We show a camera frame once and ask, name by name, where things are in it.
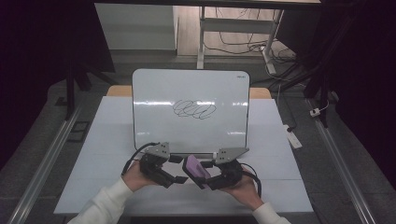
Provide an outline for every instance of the metal frame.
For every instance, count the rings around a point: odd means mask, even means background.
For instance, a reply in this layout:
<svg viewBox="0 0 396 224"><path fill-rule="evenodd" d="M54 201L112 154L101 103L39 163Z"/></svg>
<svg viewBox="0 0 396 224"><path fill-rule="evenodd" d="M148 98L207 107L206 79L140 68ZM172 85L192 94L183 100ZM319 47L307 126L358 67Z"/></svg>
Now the metal frame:
<svg viewBox="0 0 396 224"><path fill-rule="evenodd" d="M44 159L38 166L38 169L35 171L35 175L30 181L29 185L26 188L26 191L23 193L18 205L15 207L14 212L11 215L11 218L8 220L8 224L14 223L24 223L26 218L29 216L30 211L35 204L35 200L38 197L38 194L44 187L46 183L47 177L50 174L50 171L53 167L53 164L56 162L59 153L61 152L62 147L64 146L64 142L67 139L67 136L72 130L74 123L77 120L79 113L81 112L82 106L85 104L85 95L83 95L80 100L75 112L71 115L70 120L65 120L57 132L55 138L53 139L49 149L44 156Z"/></svg>
<svg viewBox="0 0 396 224"><path fill-rule="evenodd" d="M186 7L248 7L286 10L335 10L351 7L353 3L299 3L262 0L85 0L92 3L138 4Z"/></svg>
<svg viewBox="0 0 396 224"><path fill-rule="evenodd" d="M269 55L271 46L274 42L276 31L282 17L283 10L276 9L276 16L273 21L254 21L254 20L236 20L236 19L218 19L206 18L205 7L200 7L200 38L197 56L197 69L204 69L205 32L229 32L229 33L249 33L249 34L266 34L269 35L265 48L262 49L262 56L265 60L265 66L270 75L275 75L276 70Z"/></svg>
<svg viewBox="0 0 396 224"><path fill-rule="evenodd" d="M310 108L313 108L313 104L310 102L310 100L306 100L306 103ZM332 138L332 133L330 132L329 128L324 127L323 123L320 122L319 119L316 119L315 123L319 130L320 136L322 137L326 148L329 151L332 162L334 163L334 166L337 169L338 174L340 175L341 180L343 181L344 186L346 187L346 190L352 199L355 209L361 218L361 223L375 224L376 222L373 213L364 199L361 189L359 188L352 174L349 172L347 163L344 161L340 149Z"/></svg>

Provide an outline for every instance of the white sweater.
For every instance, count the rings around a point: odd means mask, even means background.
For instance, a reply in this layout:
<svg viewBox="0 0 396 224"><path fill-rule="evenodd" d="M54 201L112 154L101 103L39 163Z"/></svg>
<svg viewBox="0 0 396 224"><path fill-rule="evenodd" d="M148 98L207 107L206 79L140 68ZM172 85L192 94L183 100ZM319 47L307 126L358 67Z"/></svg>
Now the white sweater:
<svg viewBox="0 0 396 224"><path fill-rule="evenodd" d="M110 188L102 188L69 224L116 224L123 213L125 202L133 194L120 178ZM260 206L252 215L260 224L290 224L285 218L280 217L269 203Z"/></svg>

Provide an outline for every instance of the floor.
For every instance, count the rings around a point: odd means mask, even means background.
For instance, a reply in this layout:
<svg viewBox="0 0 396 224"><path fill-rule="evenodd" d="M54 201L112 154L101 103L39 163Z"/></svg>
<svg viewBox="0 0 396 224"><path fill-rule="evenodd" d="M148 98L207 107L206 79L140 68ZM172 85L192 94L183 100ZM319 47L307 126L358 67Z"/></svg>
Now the floor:
<svg viewBox="0 0 396 224"><path fill-rule="evenodd" d="M235 17L239 13L241 12L236 11L233 16ZM219 33L213 33L212 35L219 36ZM227 40L246 41L247 39L247 35L242 35L240 40ZM219 42L217 44L214 41L211 42L211 37L208 37L207 40L207 45L212 46L213 44L216 48L222 45ZM179 50L182 50L180 46L182 43L181 37L178 43ZM185 51L183 53L180 51L179 56L176 56L175 53L158 53L144 50L112 51L116 74L108 75L120 84L131 84L132 72L141 67L194 69L196 57L192 55L197 49L188 49L186 47L183 50ZM291 63L276 63L275 67L280 74L287 70L290 65ZM247 57L228 54L211 55L205 60L205 68L247 71L252 81L261 81L255 84L257 87L269 87L276 81L265 74L262 57L254 53ZM90 80L92 82L90 91L76 90L78 99L85 97L88 102L83 106L77 118L77 123L88 125L83 128L83 132L80 132L78 126L76 126L74 131L67 136L67 141L54 163L43 189L40 190L32 210L28 213L25 223L65 223L72 217L53 215L53 210L73 169L97 106L99 106L102 96L106 95L106 91L109 88L107 83L95 76L90 75ZM315 213L282 214L282 216L285 216L291 223L362 223L354 203L351 201L343 181L333 165L329 151L318 133L316 122L308 114L310 107L302 95L305 84L302 83L280 94L276 90L278 87L278 84L276 84L272 95L276 99L283 122L289 124L289 126L296 127L294 133L303 144L301 149L293 150L293 154L299 164L305 188L314 206ZM0 223L6 223L9 220L50 147L52 140L55 138L57 131L64 122L64 81L53 85L49 89L48 97L46 105L43 107L30 132L25 136L6 167L0 171ZM361 192L377 223L394 223L394 220L396 220L396 192L382 175L364 146L340 120L334 110L335 105L336 101L331 99L328 107L329 130L331 130L350 172L361 188ZM133 218L132 222L140 224L159 222L184 223L187 221L190 223L255 222L252 218L240 218ZM122 217L119 221L119 223L130 222L131 219L129 217Z"/></svg>
<svg viewBox="0 0 396 224"><path fill-rule="evenodd" d="M269 9L206 7L206 18L225 18L238 20L271 21L274 11ZM177 54L196 55L199 46L200 10L198 7L178 7ZM268 35L205 32L205 55L208 56L261 56L260 44L265 44ZM286 49L282 43L275 42L274 50Z"/></svg>

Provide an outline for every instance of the purple object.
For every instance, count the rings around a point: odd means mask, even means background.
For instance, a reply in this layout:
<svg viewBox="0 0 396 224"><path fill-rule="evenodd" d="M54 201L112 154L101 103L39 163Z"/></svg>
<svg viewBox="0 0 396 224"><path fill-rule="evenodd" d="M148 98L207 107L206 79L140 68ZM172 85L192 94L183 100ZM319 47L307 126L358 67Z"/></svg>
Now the purple object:
<svg viewBox="0 0 396 224"><path fill-rule="evenodd" d="M197 178L210 178L210 173L201 165L201 163L193 156L190 155L183 163L184 172L198 185L201 189L209 188L206 184L201 184Z"/></svg>

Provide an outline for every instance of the hand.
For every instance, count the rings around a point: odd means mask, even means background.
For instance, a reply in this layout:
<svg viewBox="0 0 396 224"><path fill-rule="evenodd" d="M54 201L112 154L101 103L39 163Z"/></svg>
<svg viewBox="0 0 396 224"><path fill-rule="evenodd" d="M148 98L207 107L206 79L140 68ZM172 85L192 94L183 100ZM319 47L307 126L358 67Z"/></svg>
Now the hand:
<svg viewBox="0 0 396 224"><path fill-rule="evenodd" d="M140 172L140 161L134 161L132 166L122 177L122 180L133 192L148 185L157 185L154 181L148 179Z"/></svg>
<svg viewBox="0 0 396 224"><path fill-rule="evenodd" d="M242 175L241 181L239 181L235 186L222 189L222 191L231 194L238 202L244 204L252 211L264 204L257 193L253 179L246 175Z"/></svg>

